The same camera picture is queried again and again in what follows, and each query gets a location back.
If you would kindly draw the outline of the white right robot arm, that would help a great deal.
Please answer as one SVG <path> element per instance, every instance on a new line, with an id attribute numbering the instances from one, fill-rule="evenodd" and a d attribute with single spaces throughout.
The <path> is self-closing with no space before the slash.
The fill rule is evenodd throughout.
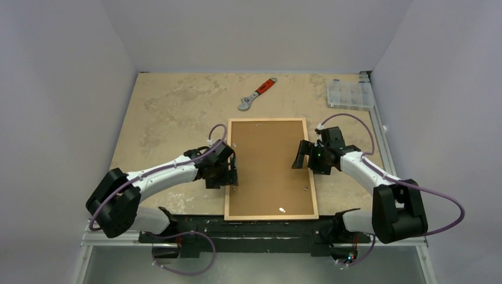
<path id="1" fill-rule="evenodd" d="M 369 211 L 354 208 L 336 213 L 330 235 L 346 241 L 355 233 L 365 233 L 388 244 L 427 233 L 423 199 L 414 180 L 401 180 L 383 171 L 359 147 L 347 145 L 339 127 L 316 132 L 317 141 L 299 142 L 292 168 L 306 165 L 315 175 L 330 175 L 337 169 L 372 196 Z"/>

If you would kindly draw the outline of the clear plastic organizer box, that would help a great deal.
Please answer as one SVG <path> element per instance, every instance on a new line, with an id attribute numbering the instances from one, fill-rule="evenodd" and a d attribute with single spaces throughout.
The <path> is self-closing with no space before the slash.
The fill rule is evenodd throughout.
<path id="1" fill-rule="evenodd" d="M 375 106 L 371 84 L 331 80 L 327 84 L 327 104 L 332 108 L 369 111 Z"/>

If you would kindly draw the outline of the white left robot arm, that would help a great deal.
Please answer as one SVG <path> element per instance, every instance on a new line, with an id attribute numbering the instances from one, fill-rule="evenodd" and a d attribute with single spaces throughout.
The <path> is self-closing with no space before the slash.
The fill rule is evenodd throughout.
<path id="1" fill-rule="evenodd" d="M 146 170 L 125 173 L 118 167 L 111 169 L 85 207 L 108 238 L 134 230 L 168 242 L 176 236 L 173 215 L 163 207 L 148 208 L 141 203 L 171 187 L 198 180 L 204 180 L 207 189 L 238 184 L 236 154 L 224 141 L 187 150 L 172 161 Z"/>

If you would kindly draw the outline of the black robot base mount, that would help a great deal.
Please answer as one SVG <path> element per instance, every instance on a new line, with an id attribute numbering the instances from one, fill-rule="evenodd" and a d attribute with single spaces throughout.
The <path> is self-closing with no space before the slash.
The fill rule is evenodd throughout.
<path id="1" fill-rule="evenodd" d="M 197 258 L 211 253 L 296 253 L 312 257 L 356 259 L 357 245 L 369 244 L 369 236 L 350 233 L 332 236 L 333 215 L 302 221 L 226 221 L 221 215 L 175 215 L 175 229 L 155 237 L 141 232 L 139 243 L 173 249 L 161 258 Z"/>

